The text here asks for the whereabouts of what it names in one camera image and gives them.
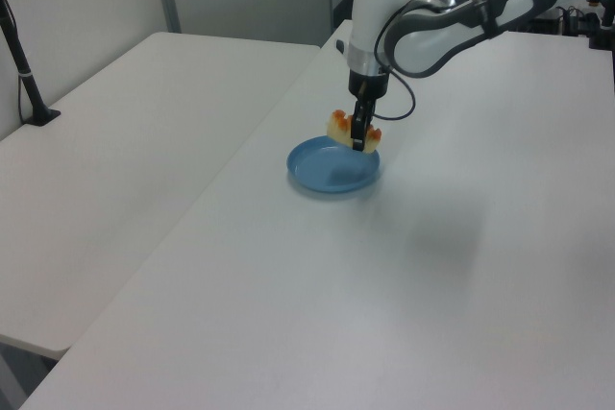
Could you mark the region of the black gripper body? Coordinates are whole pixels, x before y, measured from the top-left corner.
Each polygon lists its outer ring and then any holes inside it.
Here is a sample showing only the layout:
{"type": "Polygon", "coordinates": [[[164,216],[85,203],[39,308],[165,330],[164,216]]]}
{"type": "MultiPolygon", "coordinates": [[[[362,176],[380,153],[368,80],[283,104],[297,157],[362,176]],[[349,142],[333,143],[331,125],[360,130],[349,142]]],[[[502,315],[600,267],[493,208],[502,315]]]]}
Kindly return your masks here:
{"type": "Polygon", "coordinates": [[[375,101],[383,97],[388,88],[389,75],[365,76],[350,71],[348,88],[360,101],[375,101]]]}

